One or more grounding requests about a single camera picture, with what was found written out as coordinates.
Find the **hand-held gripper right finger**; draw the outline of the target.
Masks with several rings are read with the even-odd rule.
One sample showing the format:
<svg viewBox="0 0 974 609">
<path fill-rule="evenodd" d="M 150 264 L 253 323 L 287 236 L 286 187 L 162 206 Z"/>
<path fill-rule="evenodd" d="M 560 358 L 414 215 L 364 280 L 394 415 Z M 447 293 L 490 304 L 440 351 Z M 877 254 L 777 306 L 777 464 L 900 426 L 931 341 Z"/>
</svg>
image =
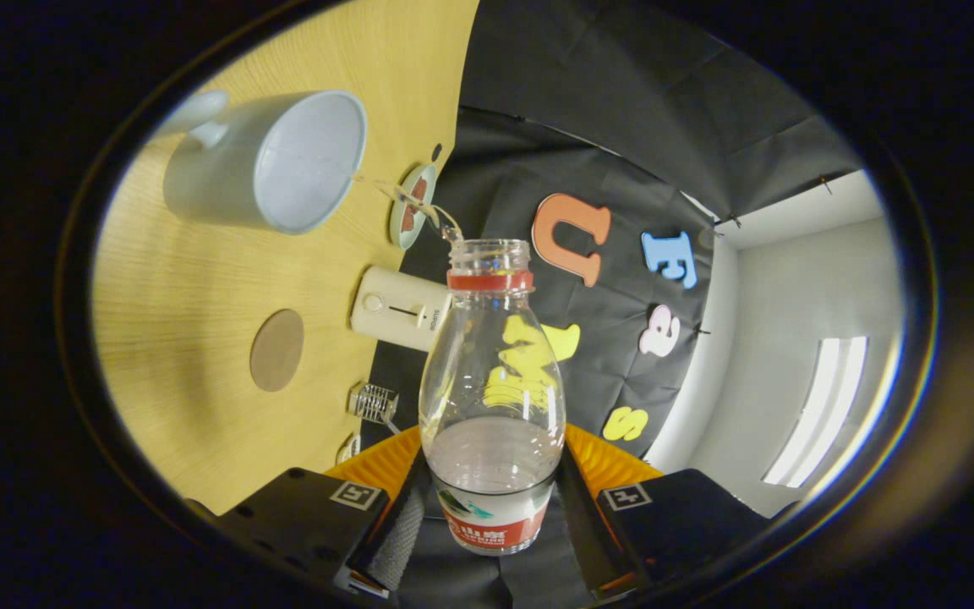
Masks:
<svg viewBox="0 0 974 609">
<path fill-rule="evenodd" d="M 696 468 L 662 474 L 569 425 L 557 470 L 566 528 L 592 597 L 689 577 L 785 519 L 755 512 Z"/>
</svg>

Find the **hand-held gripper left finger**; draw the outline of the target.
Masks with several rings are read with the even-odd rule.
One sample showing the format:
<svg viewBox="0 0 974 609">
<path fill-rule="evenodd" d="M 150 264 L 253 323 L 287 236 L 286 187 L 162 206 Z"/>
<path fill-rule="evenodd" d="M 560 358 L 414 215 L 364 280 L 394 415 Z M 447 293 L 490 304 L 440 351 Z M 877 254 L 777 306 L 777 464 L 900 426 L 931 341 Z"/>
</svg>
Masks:
<svg viewBox="0 0 974 609">
<path fill-rule="evenodd" d="M 411 428 L 328 473 L 290 468 L 216 525 L 309 584 L 394 598 L 420 535 L 428 481 Z"/>
</svg>

